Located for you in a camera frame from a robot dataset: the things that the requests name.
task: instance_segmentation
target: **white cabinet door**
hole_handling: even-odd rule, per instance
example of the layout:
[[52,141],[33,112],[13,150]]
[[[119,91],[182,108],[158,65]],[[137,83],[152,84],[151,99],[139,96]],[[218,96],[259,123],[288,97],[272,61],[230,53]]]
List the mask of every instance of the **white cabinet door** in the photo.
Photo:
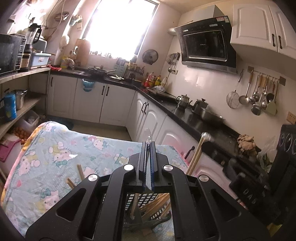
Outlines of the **white cabinet door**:
[[165,120],[166,114],[151,102],[149,102],[144,108],[146,108],[146,110],[143,115],[144,118],[142,124],[138,131],[137,141],[143,142],[147,140],[147,134],[145,132],[146,128],[149,128],[152,140],[155,141],[163,121]]
[[107,85],[100,123],[115,126],[125,126],[135,90]]
[[231,44],[251,45],[277,51],[276,31],[268,5],[235,4]]
[[132,141],[136,141],[138,130],[144,117],[143,110],[146,104],[148,104],[148,100],[139,92],[136,92],[126,122],[126,128]]
[[[167,116],[156,138],[155,144],[171,145],[185,157],[192,146],[197,147],[198,142]],[[194,151],[191,151],[187,160],[191,160],[193,154]]]
[[278,52],[296,59],[296,33],[290,22],[277,5],[270,5],[276,36]]
[[83,80],[78,79],[73,119],[99,123],[106,86],[107,84],[95,82],[92,90],[86,92],[83,89]]
[[77,78],[50,75],[47,113],[49,115],[73,118],[73,106]]

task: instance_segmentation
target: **window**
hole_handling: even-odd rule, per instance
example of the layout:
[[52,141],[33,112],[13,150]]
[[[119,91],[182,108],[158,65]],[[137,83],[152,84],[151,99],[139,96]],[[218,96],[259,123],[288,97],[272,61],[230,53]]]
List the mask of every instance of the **window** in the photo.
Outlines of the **window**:
[[91,51],[130,60],[137,55],[157,3],[148,0],[101,0],[83,38]]

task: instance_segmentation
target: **wooden cutting board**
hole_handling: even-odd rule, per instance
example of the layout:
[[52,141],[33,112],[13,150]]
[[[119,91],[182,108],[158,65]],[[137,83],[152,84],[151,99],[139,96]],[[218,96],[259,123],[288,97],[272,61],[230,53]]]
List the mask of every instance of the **wooden cutting board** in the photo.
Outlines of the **wooden cutting board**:
[[85,39],[77,39],[75,46],[78,47],[76,56],[73,58],[75,60],[75,66],[84,67],[87,65],[87,61],[89,59],[91,43]]

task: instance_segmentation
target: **silver screw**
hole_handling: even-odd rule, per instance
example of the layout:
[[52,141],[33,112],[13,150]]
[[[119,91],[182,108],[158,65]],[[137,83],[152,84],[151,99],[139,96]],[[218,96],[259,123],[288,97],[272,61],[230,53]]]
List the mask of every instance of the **silver screw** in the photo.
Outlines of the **silver screw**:
[[89,181],[94,182],[98,179],[98,176],[96,174],[91,174],[89,176]]
[[123,168],[126,171],[131,171],[133,169],[133,165],[132,164],[126,164]]
[[169,171],[171,171],[173,169],[173,166],[171,166],[171,165],[165,165],[163,167],[163,169],[169,172]]
[[206,175],[201,175],[201,176],[199,177],[199,179],[200,179],[202,182],[206,183],[206,182],[209,180],[209,177],[206,176]]

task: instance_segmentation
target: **floor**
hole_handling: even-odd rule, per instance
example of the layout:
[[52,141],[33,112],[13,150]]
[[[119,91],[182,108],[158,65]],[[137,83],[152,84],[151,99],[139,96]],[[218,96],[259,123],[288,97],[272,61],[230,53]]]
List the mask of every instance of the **floor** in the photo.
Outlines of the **floor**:
[[94,126],[87,126],[82,124],[74,124],[72,131],[94,135],[94,136],[131,141],[131,137],[129,136],[129,133],[125,127],[114,128],[112,126],[107,126],[107,125],[102,127],[94,127]]

